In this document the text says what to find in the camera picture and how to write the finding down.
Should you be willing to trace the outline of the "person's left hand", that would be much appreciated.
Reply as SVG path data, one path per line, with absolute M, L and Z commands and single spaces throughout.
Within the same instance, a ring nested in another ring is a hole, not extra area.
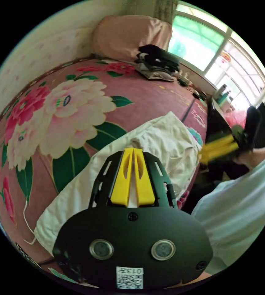
M 207 273 L 207 272 L 203 272 L 198 278 L 188 282 L 188 283 L 183 283 L 183 282 L 180 282 L 179 284 L 176 284 L 174 286 L 172 286 L 171 288 L 176 288 L 176 287 L 181 287 L 181 286 L 184 286 L 184 285 L 189 285 L 189 284 L 193 284 L 193 283 L 197 283 L 201 280 L 204 280 L 204 279 L 207 279 L 209 277 L 211 277 L 212 275 Z

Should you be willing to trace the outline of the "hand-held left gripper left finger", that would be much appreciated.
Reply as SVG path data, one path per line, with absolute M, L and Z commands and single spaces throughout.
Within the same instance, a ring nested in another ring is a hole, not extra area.
M 132 174 L 133 148 L 126 148 L 122 154 L 113 191 L 111 202 L 113 205 L 127 206 L 130 195 L 130 182 Z

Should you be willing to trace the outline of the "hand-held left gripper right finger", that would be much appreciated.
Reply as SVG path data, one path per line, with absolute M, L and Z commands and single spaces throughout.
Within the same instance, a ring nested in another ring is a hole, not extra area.
M 135 162 L 135 188 L 137 206 L 152 206 L 155 203 L 155 195 L 151 185 L 149 171 L 141 149 L 134 148 Z

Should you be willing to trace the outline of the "person's right hand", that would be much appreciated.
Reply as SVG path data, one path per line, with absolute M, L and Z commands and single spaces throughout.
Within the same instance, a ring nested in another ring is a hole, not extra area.
M 246 166 L 249 170 L 254 169 L 263 161 L 263 153 L 261 149 L 253 149 L 240 153 L 234 158 L 233 162 Z

